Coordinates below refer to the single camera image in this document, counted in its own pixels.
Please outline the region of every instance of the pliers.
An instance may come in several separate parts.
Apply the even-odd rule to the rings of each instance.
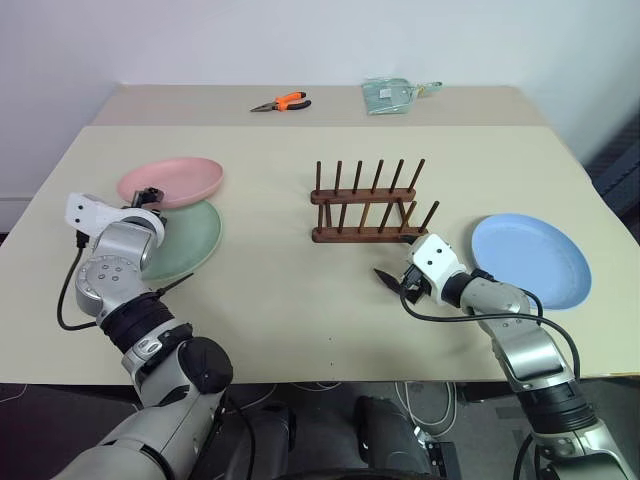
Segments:
[[[284,112],[285,110],[302,110],[311,105],[311,100],[305,100],[304,102],[291,103],[294,100],[300,100],[307,96],[306,92],[293,92],[284,97],[276,97],[274,102],[265,103],[259,107],[252,108],[252,112],[270,112],[271,110],[279,110]]]

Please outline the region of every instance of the black cable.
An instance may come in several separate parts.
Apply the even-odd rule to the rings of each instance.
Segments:
[[[247,480],[251,480],[251,476],[253,475],[253,464],[256,459],[256,434],[253,431],[253,427],[251,426],[251,422],[247,419],[247,417],[242,413],[242,409],[238,407],[238,404],[233,401],[231,397],[228,398],[229,403],[236,411],[238,416],[242,419],[244,424],[247,426],[247,430],[249,430],[249,439],[251,441],[251,453],[249,457],[249,467],[247,469]]]
[[[564,328],[551,320],[544,317],[537,317],[535,315],[529,315],[526,313],[492,313],[483,315],[469,315],[465,317],[432,317],[430,315],[422,315],[418,312],[411,310],[411,307],[407,304],[407,287],[403,286],[400,290],[400,302],[409,315],[418,320],[425,320],[427,322],[476,322],[478,320],[496,320],[496,319],[510,319],[520,318],[522,320],[533,320],[535,322],[541,322],[557,331],[565,339],[571,350],[571,356],[573,357],[573,374],[576,380],[580,379],[580,354],[578,353],[578,347],[576,346],[573,338],[569,335]]]
[[[527,297],[533,300],[533,302],[536,304],[536,308],[538,309],[538,316],[544,317],[544,310],[542,309],[542,302],[540,301],[540,299],[536,297],[533,293],[531,293],[529,290],[525,290],[524,288],[520,288],[520,290],[522,290],[522,293],[524,293]]]
[[[62,305],[64,304],[64,297],[67,293],[69,282],[71,281],[73,272],[76,271],[76,267],[80,262],[80,258],[82,258],[82,251],[84,250],[84,247],[87,246],[88,241],[89,241],[88,235],[80,231],[76,232],[76,246],[78,247],[78,253],[76,254],[76,258],[73,259],[73,263],[71,264],[71,267],[69,267],[67,276],[65,277],[64,283],[62,284],[62,290],[60,290],[60,296],[58,297],[58,308],[56,309],[56,314],[58,317],[58,325],[60,325],[60,327],[63,330],[67,330],[68,332],[74,332],[76,330],[84,330],[85,328],[96,326],[96,322],[81,323],[80,325],[67,325],[66,323],[64,323],[64,319],[62,318]]]
[[[529,450],[529,445],[531,445],[532,441],[533,435],[529,434],[523,440],[522,445],[520,445],[520,450],[518,450],[518,456],[516,457],[516,464],[513,466],[513,480],[520,480],[522,463],[524,462],[524,457],[527,454],[527,450]]]
[[[541,480],[542,476],[540,475],[540,446],[536,445],[535,450],[533,451],[533,471],[536,473],[536,480]]]

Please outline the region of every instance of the blue plate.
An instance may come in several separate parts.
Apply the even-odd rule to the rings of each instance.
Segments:
[[[534,293],[545,308],[575,307],[591,290],[591,271],[580,249],[537,218],[514,213],[489,217],[473,231],[471,248],[478,267]]]

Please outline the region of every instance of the pink plate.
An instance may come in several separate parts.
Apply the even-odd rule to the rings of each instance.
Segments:
[[[130,171],[118,182],[118,195],[131,203],[136,190],[159,188],[164,199],[154,208],[178,208],[207,198],[222,181],[222,165],[200,157],[176,157]]]

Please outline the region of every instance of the white wall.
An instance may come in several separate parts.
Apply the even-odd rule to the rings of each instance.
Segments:
[[[639,25],[637,0],[0,0],[0,199],[118,82],[516,85],[584,163],[640,102]]]

